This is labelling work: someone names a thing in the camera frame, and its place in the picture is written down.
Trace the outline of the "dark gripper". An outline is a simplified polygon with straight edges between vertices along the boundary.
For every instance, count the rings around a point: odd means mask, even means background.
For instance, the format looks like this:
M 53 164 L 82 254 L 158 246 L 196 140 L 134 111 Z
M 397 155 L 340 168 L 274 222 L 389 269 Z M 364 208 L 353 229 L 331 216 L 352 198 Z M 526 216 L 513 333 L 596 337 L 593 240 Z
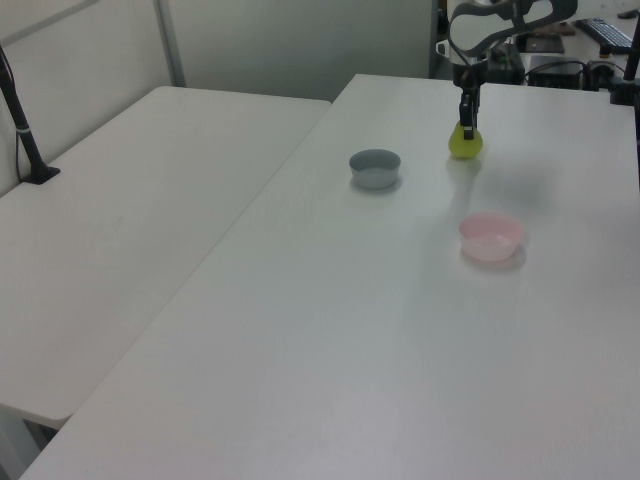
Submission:
M 465 141 L 474 140 L 476 137 L 480 89 L 486 81 L 486 71 L 485 58 L 470 65 L 452 64 L 453 84 L 463 90 L 458 105 L 458 116 Z

